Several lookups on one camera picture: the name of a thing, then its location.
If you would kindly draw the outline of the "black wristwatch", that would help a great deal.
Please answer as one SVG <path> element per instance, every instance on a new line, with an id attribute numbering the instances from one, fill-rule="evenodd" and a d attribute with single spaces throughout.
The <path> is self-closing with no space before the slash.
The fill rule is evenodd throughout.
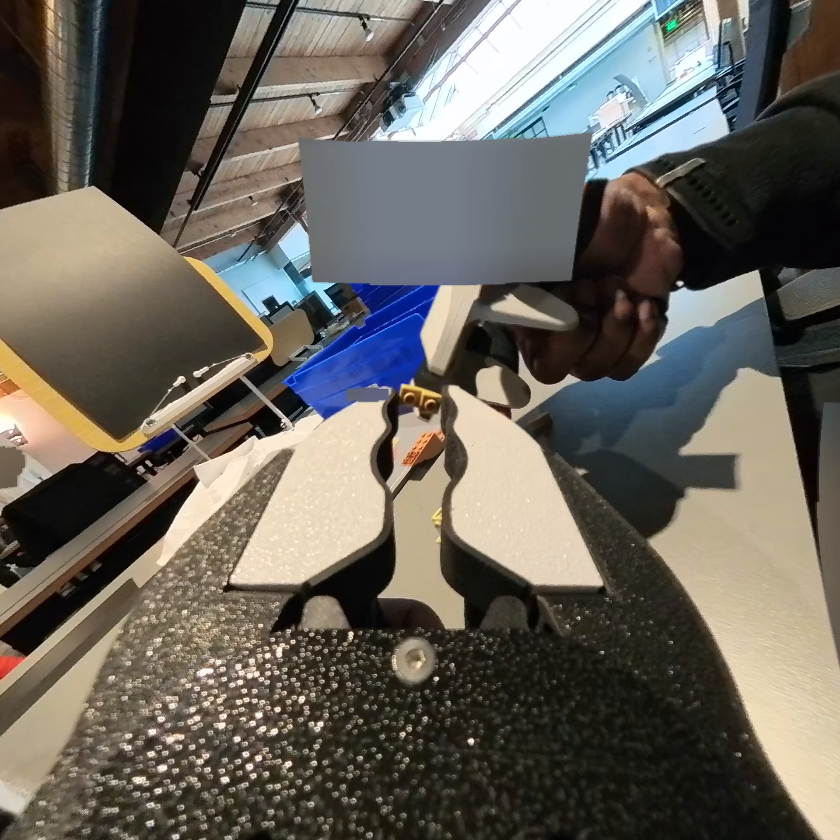
<path id="1" fill-rule="evenodd" d="M 664 191 L 693 225 L 722 249 L 738 249 L 754 233 L 752 216 L 744 200 L 700 153 L 663 154 L 625 173 L 640 175 Z"/>

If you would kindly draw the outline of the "person's right forearm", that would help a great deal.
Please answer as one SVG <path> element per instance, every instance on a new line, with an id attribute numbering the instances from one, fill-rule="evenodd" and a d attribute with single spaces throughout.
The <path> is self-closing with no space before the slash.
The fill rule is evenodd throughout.
<path id="1" fill-rule="evenodd" d="M 753 270 L 839 266 L 839 74 L 789 91 L 746 129 L 697 152 L 732 185 L 752 216 L 749 242 L 727 251 L 673 203 L 689 289 Z"/>

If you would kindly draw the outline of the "blue plastic bin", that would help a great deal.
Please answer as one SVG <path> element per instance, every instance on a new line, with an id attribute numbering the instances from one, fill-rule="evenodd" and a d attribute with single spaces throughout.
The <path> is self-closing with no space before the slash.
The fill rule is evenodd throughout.
<path id="1" fill-rule="evenodd" d="M 361 326 L 344 330 L 285 380 L 288 389 L 322 418 L 344 409 L 354 388 L 398 391 L 411 382 L 425 359 L 420 332 L 438 288 L 355 289 L 362 302 L 377 307 Z"/>

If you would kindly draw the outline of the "black panel with yellow edge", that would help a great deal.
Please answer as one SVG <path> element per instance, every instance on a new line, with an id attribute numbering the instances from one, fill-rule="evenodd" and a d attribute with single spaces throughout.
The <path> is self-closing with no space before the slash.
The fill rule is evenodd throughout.
<path id="1" fill-rule="evenodd" d="M 93 449 L 137 448 L 270 356 L 202 261 L 95 187 L 1 212 L 2 373 Z"/>

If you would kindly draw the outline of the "black bag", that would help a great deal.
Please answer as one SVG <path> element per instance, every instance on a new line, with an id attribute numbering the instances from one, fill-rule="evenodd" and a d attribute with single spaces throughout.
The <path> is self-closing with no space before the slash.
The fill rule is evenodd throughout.
<path id="1" fill-rule="evenodd" d="M 17 548 L 2 561 L 2 585 L 20 580 L 145 484 L 115 455 L 97 453 L 6 504 L 2 520 Z"/>

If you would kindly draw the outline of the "tan toy brick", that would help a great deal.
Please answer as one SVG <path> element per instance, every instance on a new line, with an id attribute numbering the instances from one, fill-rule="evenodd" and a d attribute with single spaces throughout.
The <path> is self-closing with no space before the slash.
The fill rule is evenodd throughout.
<path id="1" fill-rule="evenodd" d="M 400 388 L 399 397 L 402 407 L 425 419 L 439 411 L 442 400 L 439 393 L 413 384 L 403 384 Z"/>

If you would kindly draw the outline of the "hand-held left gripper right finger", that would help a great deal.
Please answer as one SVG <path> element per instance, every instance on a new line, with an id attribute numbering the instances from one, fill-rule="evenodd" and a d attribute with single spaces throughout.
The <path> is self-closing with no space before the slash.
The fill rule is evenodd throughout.
<path id="1" fill-rule="evenodd" d="M 542 447 L 463 388 L 443 403 L 441 567 L 462 595 L 594 593 L 602 574 Z"/>

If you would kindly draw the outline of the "ceiling projector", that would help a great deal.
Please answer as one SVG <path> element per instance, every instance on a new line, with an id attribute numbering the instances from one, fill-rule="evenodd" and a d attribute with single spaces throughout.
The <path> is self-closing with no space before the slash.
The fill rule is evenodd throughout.
<path id="1" fill-rule="evenodd" d="M 424 106 L 424 99 L 410 85 L 390 82 L 382 105 L 381 130 L 392 133 L 411 128 Z"/>

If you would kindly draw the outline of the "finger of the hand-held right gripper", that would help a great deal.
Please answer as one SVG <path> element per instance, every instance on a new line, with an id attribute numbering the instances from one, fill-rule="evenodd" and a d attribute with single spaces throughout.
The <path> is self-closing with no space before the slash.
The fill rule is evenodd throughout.
<path id="1" fill-rule="evenodd" d="M 420 332 L 425 367 L 445 378 L 465 347 L 469 332 L 483 319 L 483 286 L 439 286 Z"/>
<path id="2" fill-rule="evenodd" d="M 578 312 L 546 290 L 509 290 L 480 301 L 479 319 L 550 332 L 569 332 L 579 325 Z"/>

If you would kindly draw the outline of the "long wooden table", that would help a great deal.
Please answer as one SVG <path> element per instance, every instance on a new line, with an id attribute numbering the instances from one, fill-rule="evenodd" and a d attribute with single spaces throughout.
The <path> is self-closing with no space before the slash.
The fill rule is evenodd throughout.
<path id="1" fill-rule="evenodd" d="M 11 633 L 69 581 L 99 562 L 116 543 L 143 527 L 175 494 L 194 481 L 197 464 L 227 452 L 250 434 L 254 428 L 250 419 L 262 407 L 272 406 L 286 389 L 282 373 L 259 385 L 257 393 L 251 393 L 214 419 L 207 427 L 207 436 L 7 588 L 1 597 L 2 636 Z"/>

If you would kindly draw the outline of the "crumpled white paper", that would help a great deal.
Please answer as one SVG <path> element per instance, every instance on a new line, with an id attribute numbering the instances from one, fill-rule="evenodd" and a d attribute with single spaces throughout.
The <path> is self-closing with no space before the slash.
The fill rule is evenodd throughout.
<path id="1" fill-rule="evenodd" d="M 279 452 L 299 445 L 322 422 L 316 413 L 305 416 L 291 430 L 250 437 L 226 454 L 197 465 L 194 468 L 197 483 L 164 536 L 157 566 L 165 566 L 183 543 L 265 464 Z"/>

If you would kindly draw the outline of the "black office chair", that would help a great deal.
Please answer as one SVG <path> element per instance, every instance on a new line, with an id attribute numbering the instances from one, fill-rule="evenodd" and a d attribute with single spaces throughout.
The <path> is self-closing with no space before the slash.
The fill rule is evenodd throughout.
<path id="1" fill-rule="evenodd" d="M 839 268 L 768 272 L 765 301 L 789 402 L 819 412 L 839 401 Z"/>

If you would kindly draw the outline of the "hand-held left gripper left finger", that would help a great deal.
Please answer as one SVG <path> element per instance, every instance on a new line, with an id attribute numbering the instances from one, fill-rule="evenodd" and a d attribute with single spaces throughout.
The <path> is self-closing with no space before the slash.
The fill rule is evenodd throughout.
<path id="1" fill-rule="evenodd" d="M 227 585 L 384 589 L 395 570 L 396 398 L 353 402 L 298 444 Z"/>

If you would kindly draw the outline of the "orange toy brick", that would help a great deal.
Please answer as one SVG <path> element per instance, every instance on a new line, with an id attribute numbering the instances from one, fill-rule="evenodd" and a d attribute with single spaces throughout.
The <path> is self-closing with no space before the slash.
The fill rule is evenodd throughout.
<path id="1" fill-rule="evenodd" d="M 402 458 L 401 466 L 415 467 L 438 457 L 445 448 L 445 434 L 442 430 L 421 433 L 414 445 Z"/>

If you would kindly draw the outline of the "person's right hand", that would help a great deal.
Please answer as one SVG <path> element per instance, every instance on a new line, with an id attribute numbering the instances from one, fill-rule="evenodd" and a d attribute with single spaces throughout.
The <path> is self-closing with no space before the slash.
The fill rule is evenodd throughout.
<path id="1" fill-rule="evenodd" d="M 512 329 L 529 372 L 543 384 L 568 375 L 583 382 L 634 376 L 662 337 L 683 265 L 665 190 L 638 173 L 607 182 L 574 279 L 557 289 L 578 312 L 579 326 L 568 332 Z"/>

